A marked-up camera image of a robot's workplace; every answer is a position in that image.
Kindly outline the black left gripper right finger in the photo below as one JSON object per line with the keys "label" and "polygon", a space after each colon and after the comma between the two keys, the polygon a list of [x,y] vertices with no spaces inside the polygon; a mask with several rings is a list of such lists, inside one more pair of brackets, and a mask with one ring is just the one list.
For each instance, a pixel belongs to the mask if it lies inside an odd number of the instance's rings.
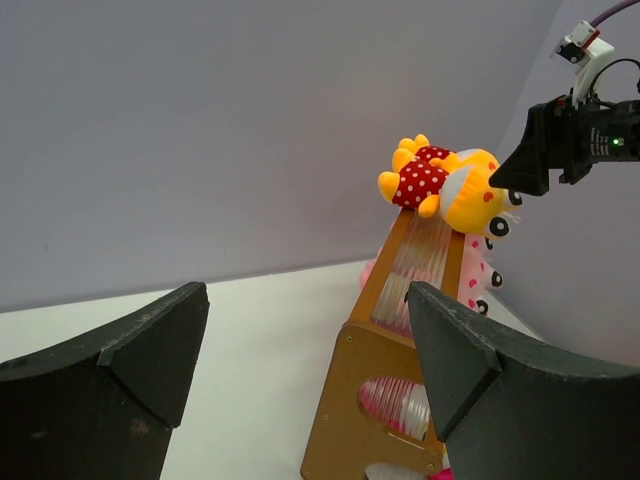
{"label": "black left gripper right finger", "polygon": [[546,344],[425,282],[406,301],[458,479],[635,479],[639,371]]}

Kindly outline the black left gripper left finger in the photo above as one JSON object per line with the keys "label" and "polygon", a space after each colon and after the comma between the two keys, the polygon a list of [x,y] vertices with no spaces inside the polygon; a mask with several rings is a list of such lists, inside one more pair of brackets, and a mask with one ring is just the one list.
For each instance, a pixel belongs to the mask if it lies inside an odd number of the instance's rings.
{"label": "black left gripper left finger", "polygon": [[1,365],[4,479],[157,479],[181,424],[209,300],[190,282]]}

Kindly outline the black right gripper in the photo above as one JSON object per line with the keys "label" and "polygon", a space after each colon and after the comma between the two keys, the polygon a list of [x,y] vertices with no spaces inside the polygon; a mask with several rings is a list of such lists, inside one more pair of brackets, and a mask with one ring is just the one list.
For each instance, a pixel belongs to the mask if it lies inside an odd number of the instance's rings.
{"label": "black right gripper", "polygon": [[[614,104],[599,98],[574,107],[569,96],[529,108],[520,143],[491,175],[489,184],[531,196],[549,191],[551,163],[561,184],[574,185],[599,163],[618,159],[609,130]],[[558,160],[551,160],[559,146]]]}

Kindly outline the yellow bear plush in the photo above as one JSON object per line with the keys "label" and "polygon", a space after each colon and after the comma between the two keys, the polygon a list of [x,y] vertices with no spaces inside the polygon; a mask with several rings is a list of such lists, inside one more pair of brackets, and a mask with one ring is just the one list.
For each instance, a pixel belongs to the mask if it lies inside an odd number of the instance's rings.
{"label": "yellow bear plush", "polygon": [[491,240],[506,237],[517,218],[511,212],[522,196],[490,185],[493,171],[465,165],[453,172],[414,159],[398,172],[378,177],[382,197],[390,204],[413,209],[423,218],[439,216],[453,230]]}
{"label": "yellow bear plush", "polygon": [[392,170],[399,172],[414,159],[436,165],[447,172],[453,172],[466,165],[481,165],[490,171],[495,171],[500,166],[496,157],[484,149],[454,151],[432,145],[424,134],[399,141],[392,155]]}

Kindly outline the pink plush with wheels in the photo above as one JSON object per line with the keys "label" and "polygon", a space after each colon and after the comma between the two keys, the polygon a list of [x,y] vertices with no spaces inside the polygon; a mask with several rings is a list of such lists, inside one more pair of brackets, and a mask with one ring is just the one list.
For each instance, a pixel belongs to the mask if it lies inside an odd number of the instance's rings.
{"label": "pink plush with wheels", "polygon": [[467,235],[465,247],[486,257],[494,250],[494,242],[483,235]]}

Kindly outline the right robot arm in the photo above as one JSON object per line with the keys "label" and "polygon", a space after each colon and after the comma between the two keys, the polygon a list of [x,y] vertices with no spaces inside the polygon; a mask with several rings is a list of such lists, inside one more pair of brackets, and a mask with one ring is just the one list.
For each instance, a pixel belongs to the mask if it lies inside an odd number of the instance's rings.
{"label": "right robot arm", "polygon": [[639,160],[639,101],[604,101],[590,84],[574,106],[564,95],[529,108],[523,136],[489,184],[531,196],[550,188],[550,172],[574,185],[598,163]]}

